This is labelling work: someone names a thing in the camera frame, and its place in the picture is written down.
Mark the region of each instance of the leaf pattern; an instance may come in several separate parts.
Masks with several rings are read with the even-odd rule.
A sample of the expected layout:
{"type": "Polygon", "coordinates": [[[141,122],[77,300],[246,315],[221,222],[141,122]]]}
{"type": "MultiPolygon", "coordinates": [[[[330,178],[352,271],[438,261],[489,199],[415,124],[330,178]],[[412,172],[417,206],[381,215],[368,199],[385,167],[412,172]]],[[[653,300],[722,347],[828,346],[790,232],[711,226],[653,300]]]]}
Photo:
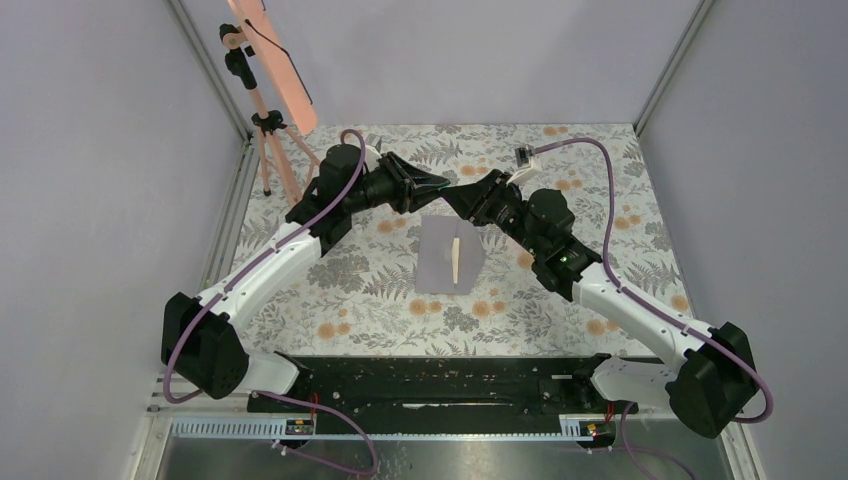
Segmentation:
{"type": "Polygon", "coordinates": [[[453,143],[453,140],[449,140],[448,142],[436,140],[435,142],[424,142],[409,157],[409,160],[413,163],[423,163],[432,166],[439,163],[447,163],[448,160],[460,154],[462,154],[462,150],[459,149],[459,144],[453,143]]]}
{"type": "Polygon", "coordinates": [[[397,300],[406,298],[415,288],[415,268],[411,270],[401,264],[397,268],[383,265],[383,271],[378,271],[368,282],[362,293],[383,299],[397,300]]]}
{"type": "MultiPolygon", "coordinates": [[[[306,142],[319,158],[348,127],[320,126],[306,142]]],[[[660,217],[638,141],[630,125],[386,125],[353,126],[382,138],[393,151],[453,184],[474,182],[493,168],[515,170],[516,146],[541,146],[587,136],[612,155],[616,180],[615,228],[610,260],[624,276],[671,303],[683,282],[660,217]]],[[[309,158],[283,134],[295,173],[303,179],[309,158]]],[[[600,251],[609,192],[603,157],[574,145],[540,157],[543,175],[522,186],[559,188],[577,219],[573,232],[600,251]]],[[[257,175],[233,265],[240,265],[284,222],[288,205],[273,169],[266,197],[257,175]]],[[[293,355],[592,355],[650,352],[606,319],[545,290],[522,263],[526,252],[489,226],[480,239],[487,259],[471,295],[415,292],[421,215],[453,215],[444,202],[397,215],[383,206],[353,217],[353,229],[300,279],[276,292],[251,319],[246,344],[293,355]]]]}

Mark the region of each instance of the gray cloth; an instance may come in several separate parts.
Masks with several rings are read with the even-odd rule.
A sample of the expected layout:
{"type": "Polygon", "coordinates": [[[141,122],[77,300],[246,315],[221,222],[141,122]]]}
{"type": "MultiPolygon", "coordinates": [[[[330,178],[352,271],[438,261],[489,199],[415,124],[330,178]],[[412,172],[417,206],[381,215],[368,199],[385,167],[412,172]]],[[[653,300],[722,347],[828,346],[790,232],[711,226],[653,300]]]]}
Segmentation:
{"type": "Polygon", "coordinates": [[[486,251],[474,225],[458,217],[427,215],[421,218],[416,293],[468,295],[486,261],[486,251]],[[459,278],[453,283],[451,250],[459,238],[459,278]]]}

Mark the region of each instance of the gray wall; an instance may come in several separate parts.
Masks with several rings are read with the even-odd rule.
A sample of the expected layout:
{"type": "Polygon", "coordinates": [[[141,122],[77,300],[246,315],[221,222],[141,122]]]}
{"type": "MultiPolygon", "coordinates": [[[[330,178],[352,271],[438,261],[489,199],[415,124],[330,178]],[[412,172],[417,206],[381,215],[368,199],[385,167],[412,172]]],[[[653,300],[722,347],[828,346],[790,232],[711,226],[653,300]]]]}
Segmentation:
{"type": "Polygon", "coordinates": [[[719,2],[643,136],[694,307],[748,332],[777,399],[753,428],[770,479],[848,469],[846,22],[719,2]]]}
{"type": "MultiPolygon", "coordinates": [[[[184,0],[216,58],[227,2],[184,0]]],[[[323,124],[635,121],[698,0],[264,0],[323,124]]],[[[259,62],[254,60],[254,68],[259,62]]],[[[218,62],[242,111],[241,83],[218,62]]],[[[280,100],[260,76],[269,105],[280,100]]]]}
{"type": "Polygon", "coordinates": [[[119,478],[239,140],[165,2],[4,2],[0,478],[119,478]]]}

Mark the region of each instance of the wooden stick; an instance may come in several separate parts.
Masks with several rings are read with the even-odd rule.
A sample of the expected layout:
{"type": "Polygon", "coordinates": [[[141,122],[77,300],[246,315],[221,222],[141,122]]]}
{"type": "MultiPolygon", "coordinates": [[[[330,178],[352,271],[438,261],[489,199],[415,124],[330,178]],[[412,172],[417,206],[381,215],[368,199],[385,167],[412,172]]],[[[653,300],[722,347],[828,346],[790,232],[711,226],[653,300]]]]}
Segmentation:
{"type": "Polygon", "coordinates": [[[289,157],[286,156],[280,137],[274,133],[269,133],[268,137],[270,137],[268,141],[271,143],[271,151],[274,152],[274,160],[280,171],[280,178],[286,188],[286,198],[289,201],[289,206],[293,207],[303,198],[300,185],[297,184],[297,178],[294,176],[294,170],[291,168],[291,162],[289,162],[289,157]]]}
{"type": "Polygon", "coordinates": [[[456,285],[459,283],[459,238],[453,239],[451,261],[453,262],[453,284],[456,285]]]}
{"type": "Polygon", "coordinates": [[[312,174],[315,172],[315,167],[321,165],[321,159],[319,159],[318,156],[315,155],[312,149],[309,148],[309,145],[307,145],[306,142],[303,141],[303,138],[301,138],[300,135],[295,133],[295,131],[292,130],[291,127],[286,127],[285,130],[286,133],[289,134],[289,137],[294,140],[294,143],[296,143],[297,146],[300,147],[300,149],[306,153],[306,156],[312,160],[312,162],[310,162],[309,164],[309,173],[306,174],[306,186],[309,186],[309,182],[312,181],[312,174]]]}
{"type": "Polygon", "coordinates": [[[265,153],[265,135],[262,134],[262,129],[256,127],[256,139],[259,140],[259,163],[262,166],[262,188],[263,193],[267,194],[271,191],[271,175],[268,172],[268,155],[265,153]]]}

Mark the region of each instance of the metal floor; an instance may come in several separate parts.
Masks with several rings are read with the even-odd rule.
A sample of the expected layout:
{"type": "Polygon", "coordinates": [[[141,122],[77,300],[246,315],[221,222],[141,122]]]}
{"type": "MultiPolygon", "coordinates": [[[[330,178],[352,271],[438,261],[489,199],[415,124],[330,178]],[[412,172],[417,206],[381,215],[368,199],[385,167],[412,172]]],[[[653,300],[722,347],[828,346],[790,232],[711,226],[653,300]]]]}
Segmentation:
{"type": "MultiPolygon", "coordinates": [[[[719,440],[701,438],[672,420],[628,421],[634,446],[678,457],[698,478],[732,479],[719,440]]],[[[588,455],[576,444],[535,441],[381,441],[380,472],[374,479],[629,479],[643,478],[626,452],[588,455]]],[[[352,475],[291,455],[281,457],[269,442],[171,438],[159,480],[341,480],[352,475]]],[[[364,468],[369,454],[361,441],[313,441],[305,451],[364,468]]],[[[688,479],[672,462],[639,455],[659,479],[688,479]]]]}

